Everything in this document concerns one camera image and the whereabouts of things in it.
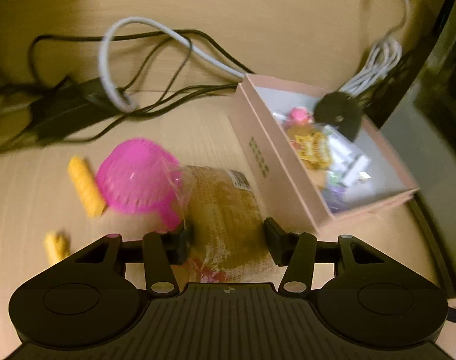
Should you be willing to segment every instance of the yellow snack stick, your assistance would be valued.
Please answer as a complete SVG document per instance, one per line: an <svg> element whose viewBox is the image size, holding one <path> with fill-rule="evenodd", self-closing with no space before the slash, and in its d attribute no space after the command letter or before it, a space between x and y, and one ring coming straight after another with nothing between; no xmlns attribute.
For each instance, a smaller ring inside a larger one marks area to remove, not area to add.
<svg viewBox="0 0 456 360"><path fill-rule="evenodd" d="M48 233L45 237L45 250L50 266L71 255L69 240L60 233Z"/></svg>
<svg viewBox="0 0 456 360"><path fill-rule="evenodd" d="M80 157L73 157L68 164L68 173L78 197L89 217L100 216L106 207L88 164Z"/></svg>

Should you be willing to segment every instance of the wooden table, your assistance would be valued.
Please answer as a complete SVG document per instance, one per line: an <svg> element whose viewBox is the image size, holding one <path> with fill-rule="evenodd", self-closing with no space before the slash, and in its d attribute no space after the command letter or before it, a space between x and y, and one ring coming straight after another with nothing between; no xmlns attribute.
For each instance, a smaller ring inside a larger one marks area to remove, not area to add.
<svg viewBox="0 0 456 360"><path fill-rule="evenodd" d="M157 96L156 92L140 92L135 98L144 104ZM228 120L229 104L229 96L199 99L154 120L124 122L91 144L0 156L0 359L20 344L9 319L8 302L19 285L48 268L43 248L47 232L65 230L71 236L72 249L79 250L107 233L121 233L125 240L139 239L150 225L143 217L109 210L99 219L88 219L66 171L73 155L86 157L97 169L124 140L149 138L172 152L181 164L243 172L254 188L261 212L267 214ZM106 124L90 127L80 135L93 135ZM427 279L436 280L425 240L406 206L334 228L318 238L335 240L343 233L363 239ZM314 288L321 287L332 275L331 266L317 266ZM127 278L143 286L142 270L128 270ZM438 344L456 356L456 325L446 323Z"/></svg>

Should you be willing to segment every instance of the black cable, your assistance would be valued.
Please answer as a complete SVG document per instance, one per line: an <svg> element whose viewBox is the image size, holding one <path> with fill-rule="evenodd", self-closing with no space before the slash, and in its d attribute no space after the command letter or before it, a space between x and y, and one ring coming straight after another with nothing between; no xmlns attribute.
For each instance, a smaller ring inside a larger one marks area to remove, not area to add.
<svg viewBox="0 0 456 360"><path fill-rule="evenodd" d="M77 95L80 96L82 99L85 99L87 102L93 103L97 107L102 108L104 111L107 111L110 114L117 115L117 114L119 114L121 112L119 109L117 109L111 103L106 103L106 102L104 102L102 100L99 100L95 94L90 93L90 94L86 95L81 90L80 84L77 83L73 79L73 77L71 77L70 75L66 76L63 79L63 81L60 82L57 86L59 86L61 88L64 85L64 83L67 83L67 82L71 84L70 87L73 88L73 90L77 93Z"/></svg>
<svg viewBox="0 0 456 360"><path fill-rule="evenodd" d="M237 64L239 67L243 68L244 70L246 70L248 72L251 72L249 69L244 67L244 65L242 65L241 63L236 61L229 54L227 54L227 52L224 49L222 49L218 45L218 43L216 43L212 38L210 38L208 35L204 34L203 32L200 32L200 31L197 31L197 30L179 30L178 33L194 33L195 35L203 36L208 41L210 41L210 43L212 43L213 46L215 46L215 48L217 48L230 61L234 62L235 64ZM159 36L159 35L165 35L165 33L157 31L155 33L148 32L148 33L136 34L136 35L123 35L123 36L117 37L116 40L138 39L138 38L143 38L143 37ZM76 143L93 142L94 140L104 136L106 133L111 131L114 127L116 127L117 125L119 125L121 122L123 122L126 119L132 119L132 120L148 120L148 119L152 119L152 118L161 116L161 115L167 113L168 111L178 107L179 105L182 105L183 103L188 102L188 101L190 101L192 99L195 99L197 97L201 97L201 96L204 96L204 95L209 95L209 94L212 94L212 93L217 92L217 91L234 90L234 89L236 89L237 84L235 84L235 83L234 84L225 84L225 85L192 85L192 86L188 86L188 87L182 88L182 89L174 92L169 97L165 98L165 96L167 95L167 93L169 92L171 87L173 86L175 80L178 78L179 74L181 73L182 69L184 68L184 66L186 65L186 63L188 62L188 60L189 60L189 58L191 56L191 53L192 53L192 50L193 50L193 43L192 43L192 40L190 38L188 38L188 37L186 37L186 38L189 41L189 50L188 50L188 52L186 54L186 57L183 60L183 62L180 64L180 66L178 67L177 71L173 75L172 79L170 80L170 83L168 84L168 86L164 90L164 92L161 95L161 97L155 103L153 103L151 105L148 105L146 107L143 107L141 109L135 110L135 111L133 111L133 112L131 112L129 114L121 115L118 119L116 119L115 121L110 123L107 127L105 127L97 135L95 135L93 137L89 137L89 138L62 139L62 140L49 139L49 140L44 140L44 141L30 142L29 144L16 143L15 141L18 138L20 138L23 135L23 133L25 133L25 131L22 131L14 139L11 139L8 142L6 142L5 144L1 145L0 154L3 153L3 152L8 152L8 151L13 150L13 149L22 149L22 148L26 148L26 147L37 147L37 146L40 147L40 146L46 146L46 145L56 144L56 143L76 144ZM78 41L82 41L82 42L98 42L102 38L101 37L64 37L64 36L58 37L56 35L40 35L39 37L37 37L32 42L32 45L30 46L29 55L31 56L30 57L31 61L33 61L34 46L37 44L37 42L40 42L41 40L48 40L48 39L51 39L51 40L62 40L62 41L67 41L67 42L78 42ZM125 87L123 87L121 89L122 92L125 91L126 89L128 89L131 85L133 85L135 83L135 81L138 79L138 77L142 73L143 69L145 68L146 64L153 57L153 55L156 53L156 51L159 50L163 45L167 44L169 41L171 41L171 38L167 38L167 39L162 40L161 42L159 42L150 51L150 53L148 54L148 56L145 58L145 60L143 61L142 65L138 69L137 73L135 74L134 78L128 83L128 85L126 85ZM34 63L31 64L31 66L34 69L33 71L35 72L35 75L37 75L36 69L34 68ZM29 92L29 93L31 93L33 95L44 95L47 92L57 91L63 85L65 85L67 82L71 83L75 87L78 87L78 84L73 80L73 78L71 78L68 75L53 88L47 88L44 85L38 85L38 84L8 84L8 85L5 85L2 88L0 88L0 93L11 93L11 92L15 93L17 91L26 91L26 92ZM167 105L167 106L165 106L165 107L163 107L161 109L153 110L154 108L157 108L160 105L163 105L163 104L169 102L170 100L176 98L180 94L186 93L186 92L189 92L189 91L194 91L194 92L189 93L188 95L185 95L185 96L181 97L180 99L177 99L173 103L171 103L171 104L169 104L169 105ZM92 101L96 105L100 105L97 101L95 101L95 99L87 99L87 100Z"/></svg>
<svg viewBox="0 0 456 360"><path fill-rule="evenodd" d="M143 69L145 68L146 64L148 63L148 61L151 59L151 57L154 55L155 52L157 52L161 47L163 47L165 44L167 44L170 40L172 40L171 37L169 38L166 38L164 40L162 40L161 42L159 42L151 51L150 53L148 54L148 56L145 58L145 60L143 61L143 63L141 64L140 68L138 69L138 71L136 72L135 76L131 79L131 81L125 85L124 87L121 88L121 91L124 92L125 90L127 90L128 88L130 88L135 82L136 80L138 79L138 77L140 76L140 74L143 72Z"/></svg>
<svg viewBox="0 0 456 360"><path fill-rule="evenodd" d="M234 58L231 54L229 54L224 48L222 48L212 37L208 34L205 34L202 31L194 30L194 29L185 29L185 30L174 30L180 35L197 35L202 38L205 38L211 45L218 50L226 59L234 63L236 66L240 67L247 73L254 73L251 69L247 68L241 62L239 62L236 58ZM152 32L143 32L133 35L118 35L113 37L112 41L127 41L127 40L134 40L134 39L143 39L143 38L151 38L155 36L166 35L163 31L152 31ZM30 73L34 79L34 81L41 86L46 86L43 83L43 80L40 78L37 68L34 63L34 49L35 46L41 41L55 41L55 42L101 42L103 40L102 36L64 36L64 35L55 35L55 34L45 34L37 36L33 42L30 44L30 48L28 49L28 67L30 69Z"/></svg>
<svg viewBox="0 0 456 360"><path fill-rule="evenodd" d="M212 94L213 92L217 92L217 91L223 91L223 90L228 90L228 89L236 89L236 87L237 87L237 84L209 85L209 86L206 86L203 89L200 89L200 90L195 91L193 93L190 93L190 94L188 94L186 96L183 96L182 98L176 100L175 102L171 103L170 105L167 105L166 107L163 107L163 108L161 108L159 110L151 111L151 112L145 112L147 108L152 107L152 105L150 105L148 107L141 108L141 109L139 109L137 111L134 111L130 115L120 116L118 119L116 119L114 122L109 124L101 132L99 132L98 134L96 134L93 137L80 138L80 139L64 139L64 140L61 140L59 142L53 142L53 143L68 143L68 144L90 143L90 142L93 142L94 140L97 140L98 138L101 138L102 136L104 136L106 133L110 132L118 124L120 124L122 121L124 121L125 119L127 119L129 117L134 117L135 120L136 119L139 119L139 120L154 119L155 117L164 115L168 111L171 111L172 109L178 107L179 105L182 105L182 104L184 104L184 103L186 103L186 102L188 102L190 100L193 100L193 99L195 99L197 97L200 97L200 96L203 96L203 95L209 95L209 94ZM166 99L164 99L158 105L171 100L173 97L175 97L176 95L181 93L181 91L183 91L183 90L180 90L180 91L174 93L172 96L167 97Z"/></svg>

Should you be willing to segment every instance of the barcode label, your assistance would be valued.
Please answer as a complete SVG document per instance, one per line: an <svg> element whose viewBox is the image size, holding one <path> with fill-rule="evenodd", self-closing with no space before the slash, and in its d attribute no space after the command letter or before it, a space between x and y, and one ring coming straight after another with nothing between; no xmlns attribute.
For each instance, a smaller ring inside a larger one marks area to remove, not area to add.
<svg viewBox="0 0 456 360"><path fill-rule="evenodd" d="M246 177L243 175L243 173L237 172L235 170L227 170L227 173L236 188L240 190L251 191L248 180L246 180Z"/></svg>

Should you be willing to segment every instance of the light wood surface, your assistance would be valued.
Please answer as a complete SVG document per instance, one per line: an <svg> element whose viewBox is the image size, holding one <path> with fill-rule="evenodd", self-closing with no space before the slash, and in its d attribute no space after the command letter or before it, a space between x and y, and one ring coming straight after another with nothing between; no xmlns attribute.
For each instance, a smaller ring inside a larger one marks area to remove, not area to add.
<svg viewBox="0 0 456 360"><path fill-rule="evenodd" d="M397 35L406 49L431 27L442 2L412 0L412 18ZM30 81L26 52L37 35L102 35L114 21L131 15L205 31L257 73L334 89L355 73L373 40L400 20L402 0L0 0L0 66L12 80ZM122 33L139 31L148 30L132 26ZM113 45L117 83L128 82L150 44ZM138 89L164 88L184 52L179 47L166 50ZM94 44L44 44L37 49L37 63L49 83L66 73L85 80L98 76L96 53ZM194 59L177 86L220 81L223 78L213 78L210 68ZM144 92L139 98L152 97ZM88 220L66 173L70 157L86 156L97 168L118 143L142 136L163 144L183 164L232 168L253 183L227 107L229 98L197 100L150 122L125 123L89 145L0 157L0 359L19 344L8 316L9 298L21 283L47 268L43 238L48 231L65 229L77 250L110 232L139 238L150 225L144 218L110 211ZM404 206L333 229L325 237L335 239L340 233L352 233L435 280L424 239ZM331 267L317 267L314 286L331 276ZM128 278L142 286L142 272L129 271ZM447 323L438 344L456 357L456 326Z"/></svg>
<svg viewBox="0 0 456 360"><path fill-rule="evenodd" d="M429 30L443 0L412 0L412 17L397 34L410 49ZM0 0L0 66L13 80L30 80L26 50L42 33L102 35L116 20L145 16L172 28L197 28L256 73L335 89L358 69L374 40L397 24L402 0ZM131 26L123 33L149 31ZM151 41L113 45L112 71L127 83ZM97 76L96 44L43 44L37 49L42 76L55 83L67 73ZM162 90L181 58L167 50L142 88ZM198 59L177 85L220 81Z"/></svg>
<svg viewBox="0 0 456 360"><path fill-rule="evenodd" d="M142 92L137 100L147 104L158 95ZM24 281L48 268L43 249L47 232L65 230L76 251L108 233L121 233L125 240L139 239L153 226L149 218L120 215L111 210L99 219L87 218L67 173L73 155L86 157L97 169L117 144L129 138L146 137L164 145L181 164L245 173L263 216L268 214L228 120L229 106L228 96L195 100L151 121L122 123L91 144L52 146L0 156L0 359L20 343L8 315L10 296ZM99 123L80 135L93 135L106 124ZM362 221L340 223L318 238L336 240L339 234L346 233L436 281L425 240L406 206ZM321 287L332 276L332 266L320 264L315 269L313 288ZM142 267L130 266L127 278L143 288ZM441 337L438 344L455 355L456 325L448 322Z"/></svg>

